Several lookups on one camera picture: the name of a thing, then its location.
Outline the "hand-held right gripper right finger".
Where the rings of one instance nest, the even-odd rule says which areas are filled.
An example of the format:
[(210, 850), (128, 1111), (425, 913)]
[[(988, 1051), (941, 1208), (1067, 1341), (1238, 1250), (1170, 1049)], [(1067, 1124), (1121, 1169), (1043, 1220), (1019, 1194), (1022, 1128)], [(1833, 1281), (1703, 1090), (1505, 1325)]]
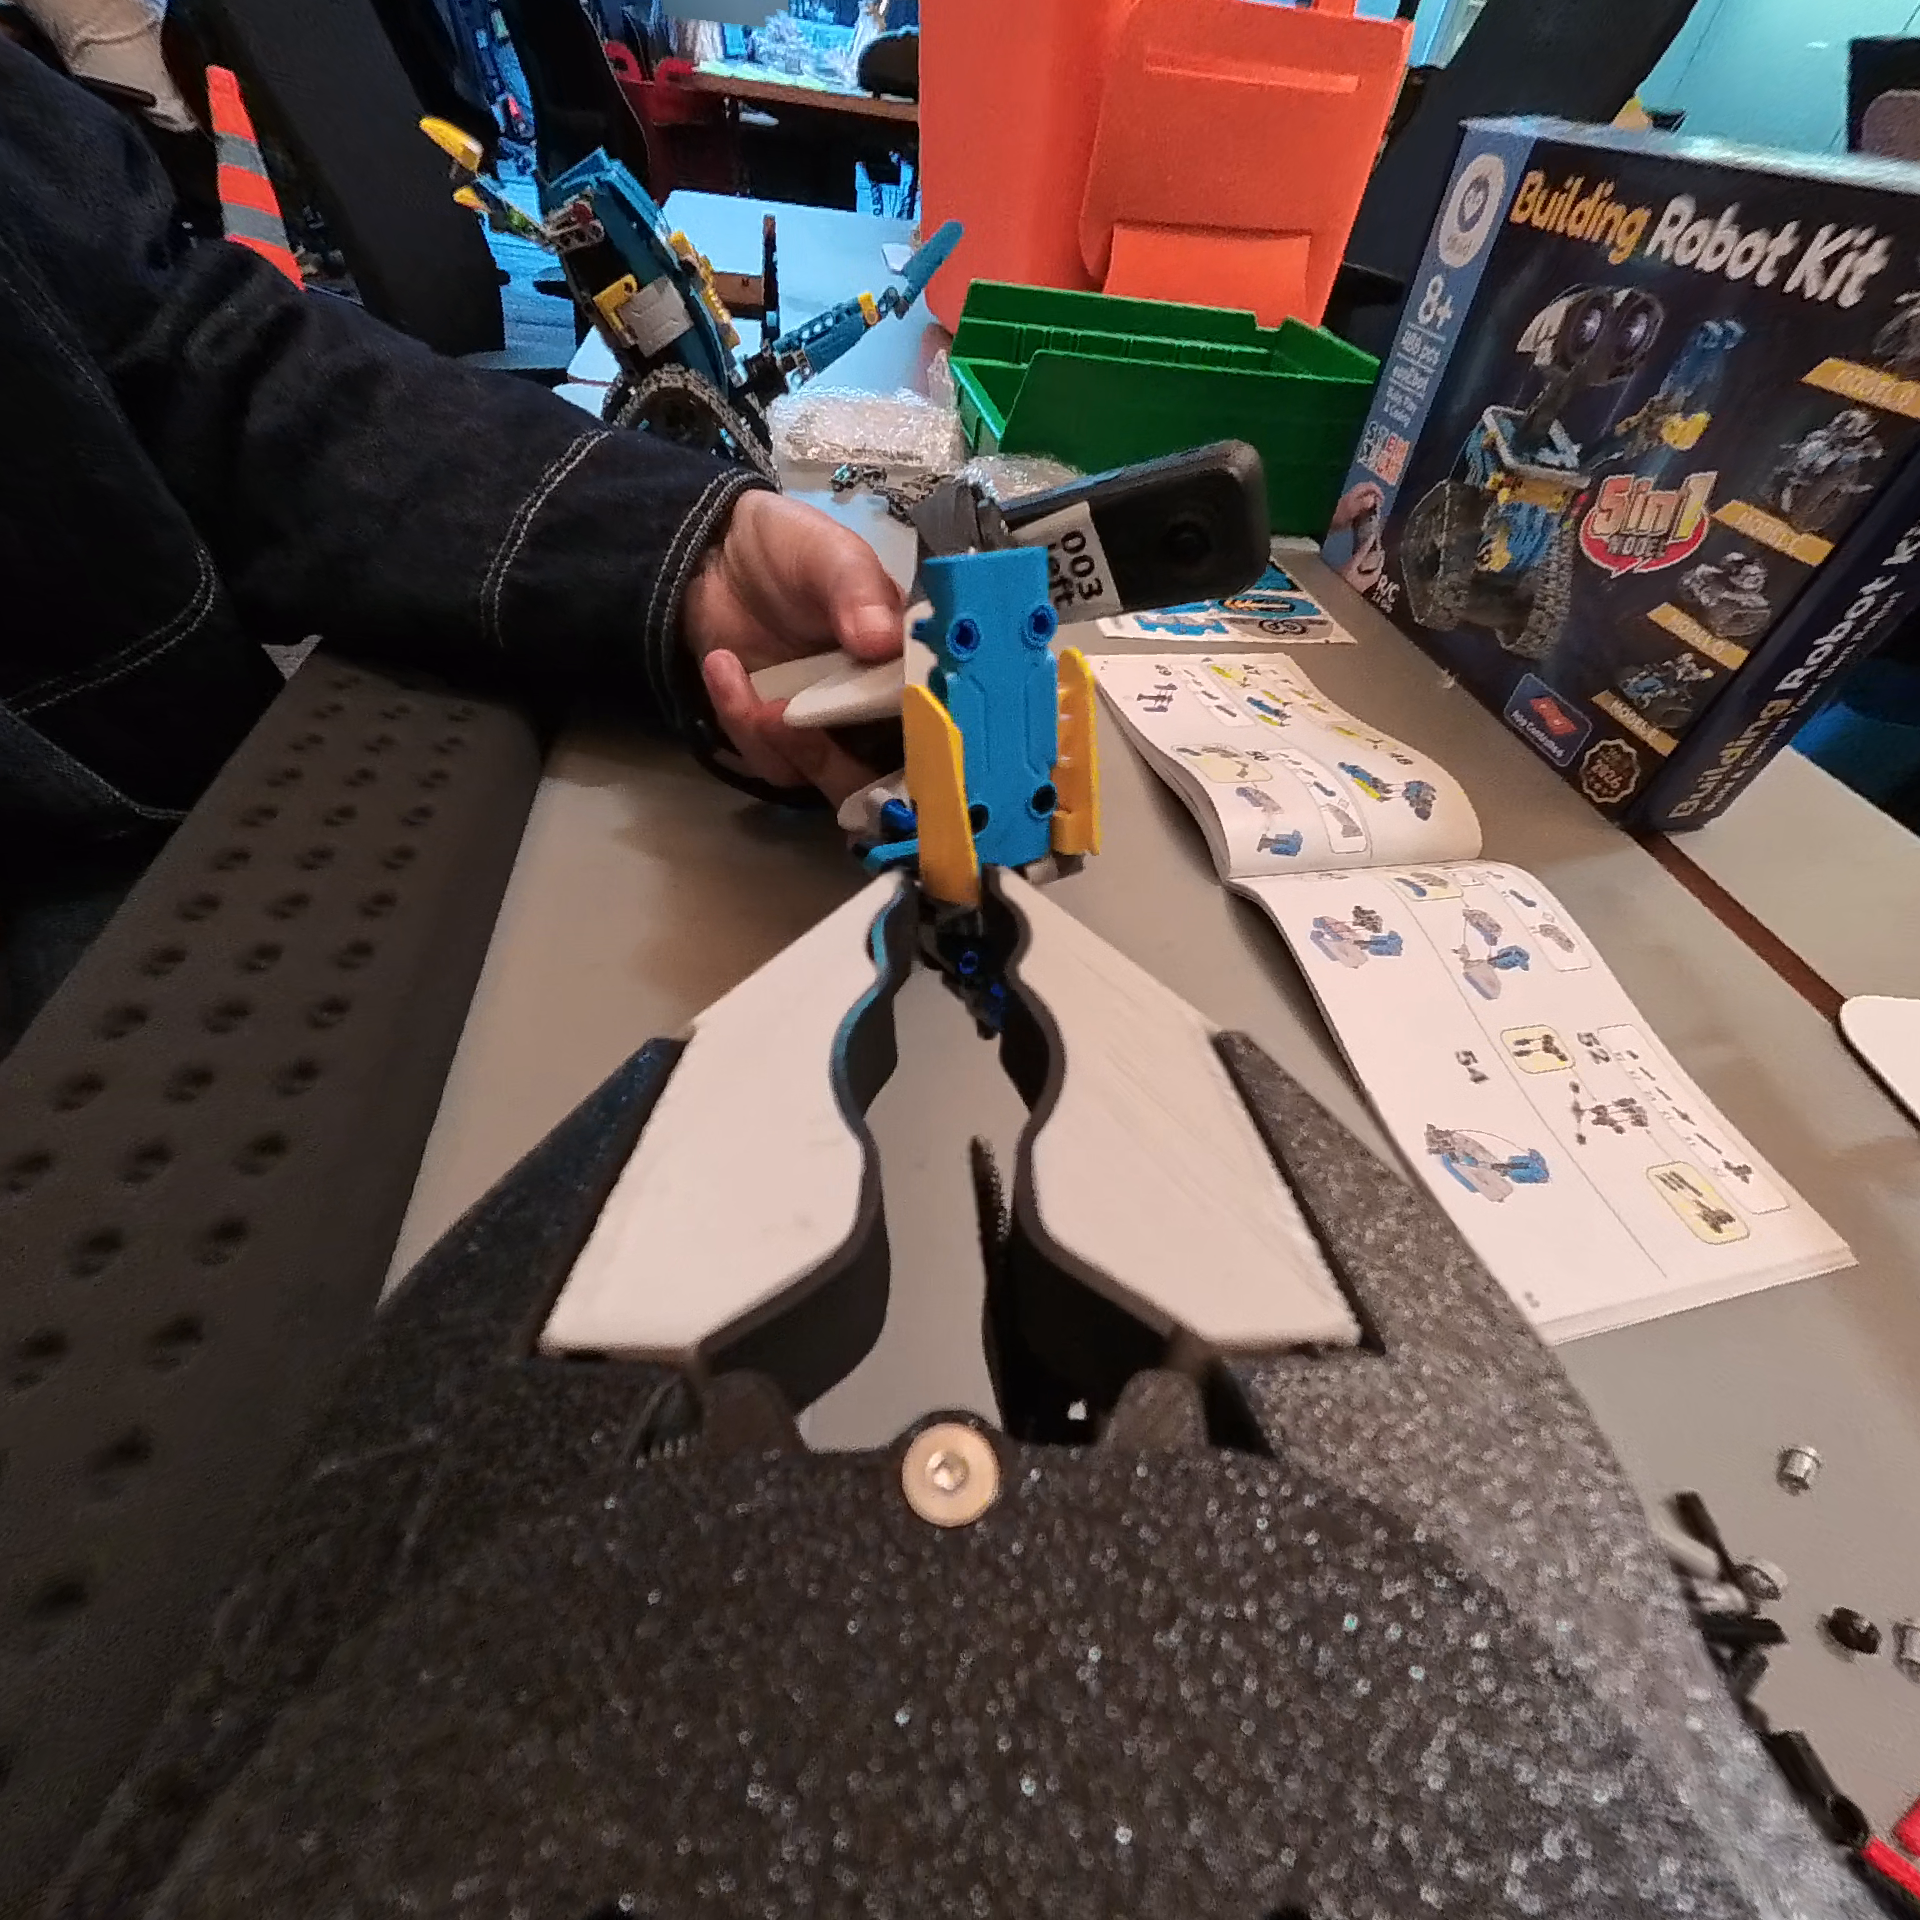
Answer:
[(1002, 1060), (1030, 1105), (1019, 1205), (1040, 1250), (1212, 1354), (1352, 1349), (1354, 1310), (1219, 1028), (1043, 889), (995, 885), (1019, 933)]

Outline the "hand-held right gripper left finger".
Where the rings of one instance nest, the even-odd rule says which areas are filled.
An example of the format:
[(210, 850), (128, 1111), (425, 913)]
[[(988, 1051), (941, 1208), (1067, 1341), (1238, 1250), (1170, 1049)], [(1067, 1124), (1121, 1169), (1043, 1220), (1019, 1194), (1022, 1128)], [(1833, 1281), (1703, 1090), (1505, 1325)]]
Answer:
[(701, 1010), (539, 1334), (542, 1354), (852, 1368), (889, 1255), (868, 1106), (897, 1063), (907, 878), (868, 882)]

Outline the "yellow and blue brick assembly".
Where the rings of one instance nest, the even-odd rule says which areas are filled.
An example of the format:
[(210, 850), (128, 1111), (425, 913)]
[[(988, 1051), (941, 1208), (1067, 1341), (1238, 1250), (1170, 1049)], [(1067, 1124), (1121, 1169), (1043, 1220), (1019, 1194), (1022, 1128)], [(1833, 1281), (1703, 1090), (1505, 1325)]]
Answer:
[(926, 951), (995, 1038), (1017, 937), (988, 875), (1101, 850), (1094, 677), (1081, 651), (1054, 652), (1045, 548), (927, 557), (920, 585), (930, 669), (903, 696), (905, 798), (856, 845), (865, 875), (917, 882)]

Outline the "person's left forearm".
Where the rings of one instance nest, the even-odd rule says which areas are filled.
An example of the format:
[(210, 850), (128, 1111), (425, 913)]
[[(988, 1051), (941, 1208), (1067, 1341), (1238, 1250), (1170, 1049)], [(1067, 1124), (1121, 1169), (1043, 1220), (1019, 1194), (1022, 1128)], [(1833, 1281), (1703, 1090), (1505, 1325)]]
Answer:
[(185, 238), (132, 124), (5, 47), (5, 706), (134, 802), (303, 638), (701, 737), (680, 610), (756, 487)]

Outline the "grey desk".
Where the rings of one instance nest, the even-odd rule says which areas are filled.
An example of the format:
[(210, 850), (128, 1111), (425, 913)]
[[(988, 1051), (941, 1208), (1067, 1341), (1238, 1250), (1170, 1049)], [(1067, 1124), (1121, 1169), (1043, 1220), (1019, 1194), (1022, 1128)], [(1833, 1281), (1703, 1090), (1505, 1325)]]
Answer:
[[(1487, 852), (1549, 882), (1682, 1068), (1857, 1258), (1557, 1359), (1652, 1512), (1694, 1490), (1735, 1552), (1788, 1571), (1789, 1645), (1758, 1699), (1810, 1733), (1879, 1824), (1895, 1821), (1917, 1798), (1917, 1682), (1888, 1652), (1833, 1650), (1818, 1627), (1837, 1607), (1888, 1637), (1917, 1620), (1917, 1128), (1837, 1028), (1839, 999), (1917, 993), (1917, 843), (1789, 751), (1711, 828), (1640, 845), (1312, 555), (1299, 577), (1354, 632), (1299, 651), (1305, 677), (1463, 780)], [(1266, 922), (1216, 882), (1187, 807), (1126, 737), (1101, 751), (1101, 780), (1104, 852), (1058, 885), (1063, 904), (1258, 1038), (1385, 1155), (1311, 988)], [(561, 731), (394, 1274), (641, 1041), (680, 1031), (856, 882), (829, 824), (756, 807), (633, 731)], [(889, 1318), (803, 1413), (818, 1445), (868, 1445), (934, 1407), (992, 1411), (968, 1143), (1008, 1153), (1022, 1105), (939, 979), (907, 984), (897, 1035), (873, 1111)]]

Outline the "person's left hand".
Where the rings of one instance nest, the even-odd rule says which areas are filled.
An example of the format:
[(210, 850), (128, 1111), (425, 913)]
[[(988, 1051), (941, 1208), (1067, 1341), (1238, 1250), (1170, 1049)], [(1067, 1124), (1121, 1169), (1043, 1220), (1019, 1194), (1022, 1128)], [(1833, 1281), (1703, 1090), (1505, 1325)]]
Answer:
[(903, 589), (848, 525), (783, 492), (741, 492), (683, 590), (680, 638), (737, 771), (834, 807), (873, 780), (834, 734), (791, 727), (751, 685), (818, 652), (903, 659)]

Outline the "green plastic bin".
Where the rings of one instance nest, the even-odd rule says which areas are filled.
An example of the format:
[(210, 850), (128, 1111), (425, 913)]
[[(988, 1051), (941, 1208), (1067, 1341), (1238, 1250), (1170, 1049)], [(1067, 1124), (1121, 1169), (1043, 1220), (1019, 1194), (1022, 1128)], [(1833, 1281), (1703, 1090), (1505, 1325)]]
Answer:
[(976, 453), (1101, 474), (1244, 442), (1261, 449), (1273, 535), (1311, 537), (1334, 521), (1377, 359), (1252, 311), (972, 282), (950, 372)]

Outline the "blue sticker sheet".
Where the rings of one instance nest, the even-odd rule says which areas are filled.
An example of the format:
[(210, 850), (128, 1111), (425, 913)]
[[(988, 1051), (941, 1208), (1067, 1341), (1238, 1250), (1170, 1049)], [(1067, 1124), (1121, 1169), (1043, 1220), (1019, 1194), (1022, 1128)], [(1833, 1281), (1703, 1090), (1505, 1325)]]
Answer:
[(1266, 564), (1254, 589), (1163, 610), (1101, 616), (1112, 639), (1153, 639), (1192, 647), (1348, 647), (1354, 638), (1296, 585), (1280, 564)]

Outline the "clear plastic bag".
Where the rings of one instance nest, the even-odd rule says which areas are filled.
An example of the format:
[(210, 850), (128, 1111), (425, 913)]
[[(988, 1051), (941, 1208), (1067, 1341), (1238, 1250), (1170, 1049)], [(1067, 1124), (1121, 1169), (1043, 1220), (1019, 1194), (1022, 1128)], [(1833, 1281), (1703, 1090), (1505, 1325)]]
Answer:
[(1049, 453), (976, 449), (955, 399), (894, 387), (891, 394), (803, 385), (769, 407), (781, 468), (874, 468), (886, 484), (971, 475), (995, 498), (1045, 492), (1081, 479)]

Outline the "open instruction booklet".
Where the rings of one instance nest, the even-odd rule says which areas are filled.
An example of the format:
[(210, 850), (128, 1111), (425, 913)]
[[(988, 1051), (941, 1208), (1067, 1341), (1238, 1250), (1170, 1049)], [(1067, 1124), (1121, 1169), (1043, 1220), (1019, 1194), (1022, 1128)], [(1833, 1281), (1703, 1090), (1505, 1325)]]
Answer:
[(1549, 885), (1484, 856), (1431, 755), (1286, 657), (1094, 657), (1228, 889), (1472, 1255), (1546, 1340), (1856, 1266), (1682, 1071)]

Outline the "orange felt bag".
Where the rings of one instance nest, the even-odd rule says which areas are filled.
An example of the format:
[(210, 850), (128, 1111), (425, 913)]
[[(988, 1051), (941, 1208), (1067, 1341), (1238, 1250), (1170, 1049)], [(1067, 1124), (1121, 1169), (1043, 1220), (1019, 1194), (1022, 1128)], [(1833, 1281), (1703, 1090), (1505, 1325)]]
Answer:
[(926, 2), (934, 315), (1014, 282), (1323, 323), (1411, 38), (1395, 2)]

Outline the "blue and yellow toy model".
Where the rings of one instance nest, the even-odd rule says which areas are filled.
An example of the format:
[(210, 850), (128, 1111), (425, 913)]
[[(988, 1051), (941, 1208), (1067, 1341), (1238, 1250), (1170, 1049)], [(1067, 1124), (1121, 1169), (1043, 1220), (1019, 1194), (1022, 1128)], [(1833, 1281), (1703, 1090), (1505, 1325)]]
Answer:
[(907, 312), (963, 242), (941, 225), (914, 247), (894, 287), (860, 294), (781, 326), (776, 219), (762, 225), (762, 342), (741, 350), (734, 312), (709, 257), (674, 229), (637, 176), (606, 149), (542, 186), (542, 214), (520, 212), (488, 176), (484, 143), (446, 116), (421, 116), (451, 159), (453, 198), (554, 256), (583, 320), (616, 361), (609, 424), (709, 449), (776, 479), (769, 406), (835, 365), (886, 315)]

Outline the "dark blue toy kit box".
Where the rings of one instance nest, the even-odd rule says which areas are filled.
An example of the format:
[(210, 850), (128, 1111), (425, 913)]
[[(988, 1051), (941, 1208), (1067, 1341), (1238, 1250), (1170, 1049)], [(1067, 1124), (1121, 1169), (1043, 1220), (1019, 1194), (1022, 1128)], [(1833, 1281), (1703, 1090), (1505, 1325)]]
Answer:
[(1917, 159), (1470, 116), (1323, 557), (1634, 828), (1917, 610)]

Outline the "pile of loose building pieces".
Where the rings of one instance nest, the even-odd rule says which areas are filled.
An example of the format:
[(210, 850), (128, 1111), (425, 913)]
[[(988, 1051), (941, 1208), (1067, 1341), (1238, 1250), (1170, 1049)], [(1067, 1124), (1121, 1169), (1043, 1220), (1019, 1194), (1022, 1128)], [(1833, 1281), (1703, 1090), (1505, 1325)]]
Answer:
[(1883, 1916), (1917, 1916), (1917, 1801), (1912, 1798), (1892, 1821), (1874, 1821), (1843, 1789), (1812, 1738), (1781, 1725), (1760, 1700), (1775, 1656), (1789, 1645), (1781, 1620), (1789, 1598), (1788, 1571), (1760, 1554), (1735, 1552), (1694, 1490), (1675, 1490), (1667, 1500), (1659, 1539), (1707, 1660), (1789, 1798)]

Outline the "blue plastic bin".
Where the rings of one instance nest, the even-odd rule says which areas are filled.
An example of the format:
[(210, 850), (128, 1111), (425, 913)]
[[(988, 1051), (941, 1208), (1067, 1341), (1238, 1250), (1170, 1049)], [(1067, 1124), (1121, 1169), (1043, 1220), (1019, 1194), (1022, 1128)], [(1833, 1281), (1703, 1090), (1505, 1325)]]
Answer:
[(1847, 665), (1793, 751), (1869, 798), (1917, 775), (1917, 626)]

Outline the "person's dark jacket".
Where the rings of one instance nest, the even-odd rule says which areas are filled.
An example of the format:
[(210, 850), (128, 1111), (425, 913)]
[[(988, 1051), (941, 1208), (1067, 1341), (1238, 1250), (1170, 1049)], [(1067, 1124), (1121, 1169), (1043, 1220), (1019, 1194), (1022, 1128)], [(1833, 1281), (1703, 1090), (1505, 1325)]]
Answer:
[(5, 652), (7, 1051), (277, 691), (217, 585), (150, 632), (41, 631)]

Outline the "orange traffic cone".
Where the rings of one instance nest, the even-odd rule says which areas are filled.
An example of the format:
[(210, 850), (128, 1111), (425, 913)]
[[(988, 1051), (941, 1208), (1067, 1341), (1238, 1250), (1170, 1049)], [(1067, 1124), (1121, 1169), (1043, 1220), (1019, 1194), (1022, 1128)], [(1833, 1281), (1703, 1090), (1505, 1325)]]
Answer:
[(213, 124), (217, 188), (227, 238), (256, 252), (302, 291), (302, 257), (290, 247), (252, 110), (246, 103), (238, 76), (219, 62), (207, 64), (207, 110)]

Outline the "person's white shirt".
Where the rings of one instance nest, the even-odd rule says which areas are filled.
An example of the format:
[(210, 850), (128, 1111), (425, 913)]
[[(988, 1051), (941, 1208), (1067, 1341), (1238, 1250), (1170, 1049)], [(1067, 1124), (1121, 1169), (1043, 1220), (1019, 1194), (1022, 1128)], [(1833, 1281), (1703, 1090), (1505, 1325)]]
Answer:
[(148, 97), (160, 131), (203, 131), (164, 49), (167, 2), (18, 2), (81, 82)]

